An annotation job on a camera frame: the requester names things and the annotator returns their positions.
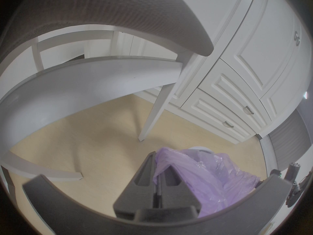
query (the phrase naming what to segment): trash bag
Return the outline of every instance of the trash bag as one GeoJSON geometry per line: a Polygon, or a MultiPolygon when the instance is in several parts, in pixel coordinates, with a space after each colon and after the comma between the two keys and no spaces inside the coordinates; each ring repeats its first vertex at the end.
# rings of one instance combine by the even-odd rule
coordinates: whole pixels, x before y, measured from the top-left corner
{"type": "Polygon", "coordinates": [[[153,177],[173,166],[202,204],[198,217],[204,217],[248,195],[260,178],[239,167],[225,153],[185,149],[176,151],[163,147],[156,152],[156,170],[153,177]]]}

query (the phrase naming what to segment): floor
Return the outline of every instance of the floor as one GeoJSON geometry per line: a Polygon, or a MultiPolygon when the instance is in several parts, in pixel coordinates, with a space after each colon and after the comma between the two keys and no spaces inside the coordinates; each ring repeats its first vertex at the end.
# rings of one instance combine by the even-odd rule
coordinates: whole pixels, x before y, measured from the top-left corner
{"type": "MultiPolygon", "coordinates": [[[[152,104],[135,95],[106,102],[58,120],[28,136],[11,151],[52,169],[80,171],[83,179],[53,182],[81,204],[115,216],[112,204],[133,177],[146,155],[160,147],[186,149],[205,146],[224,152],[241,168],[265,179],[266,167],[256,137],[233,144],[164,111],[148,137],[140,130],[152,104]]],[[[29,204],[22,184],[29,179],[10,173],[21,212],[44,235],[53,234],[29,204]]]]}

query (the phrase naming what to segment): metal handle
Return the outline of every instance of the metal handle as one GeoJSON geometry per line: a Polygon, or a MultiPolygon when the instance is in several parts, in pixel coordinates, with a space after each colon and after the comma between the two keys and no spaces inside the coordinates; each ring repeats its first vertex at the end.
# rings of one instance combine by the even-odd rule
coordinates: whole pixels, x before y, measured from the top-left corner
{"type": "Polygon", "coordinates": [[[233,125],[230,125],[229,123],[227,123],[227,121],[224,122],[226,125],[228,125],[228,127],[233,128],[233,125]]]}
{"type": "Polygon", "coordinates": [[[252,115],[254,114],[254,112],[251,111],[251,109],[250,109],[248,106],[246,106],[246,108],[247,108],[247,110],[248,110],[252,115]]]}

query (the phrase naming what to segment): drawer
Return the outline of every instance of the drawer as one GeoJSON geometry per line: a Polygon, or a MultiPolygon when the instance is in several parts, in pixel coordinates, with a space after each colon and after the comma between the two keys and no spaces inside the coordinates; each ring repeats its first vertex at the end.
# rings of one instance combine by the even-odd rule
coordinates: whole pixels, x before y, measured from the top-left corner
{"type": "Polygon", "coordinates": [[[212,130],[210,128],[207,129],[223,138],[226,135],[243,142],[256,134],[225,105],[198,88],[182,105],[182,109],[208,123],[210,126],[217,128],[223,135],[215,132],[214,128],[212,130]]]}
{"type": "Polygon", "coordinates": [[[252,89],[221,59],[217,60],[199,88],[229,108],[256,133],[271,123],[252,89]]]}

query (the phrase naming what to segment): chair leg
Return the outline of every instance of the chair leg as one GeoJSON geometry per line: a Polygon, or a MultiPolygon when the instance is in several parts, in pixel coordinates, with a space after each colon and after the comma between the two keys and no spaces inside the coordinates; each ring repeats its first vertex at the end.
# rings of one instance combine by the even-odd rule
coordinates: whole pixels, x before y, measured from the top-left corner
{"type": "Polygon", "coordinates": [[[163,85],[159,96],[157,97],[152,110],[145,122],[145,125],[143,129],[140,132],[140,135],[138,137],[139,141],[143,141],[148,133],[151,131],[153,128],[154,124],[164,111],[165,107],[169,103],[170,99],[172,98],[173,94],[175,93],[174,91],[174,85],[175,84],[168,84],[168,85],[163,85]]]}
{"type": "Polygon", "coordinates": [[[0,160],[1,166],[26,178],[34,178],[40,174],[51,181],[73,181],[83,178],[80,172],[53,170],[31,163],[12,152],[7,152],[0,160]]]}

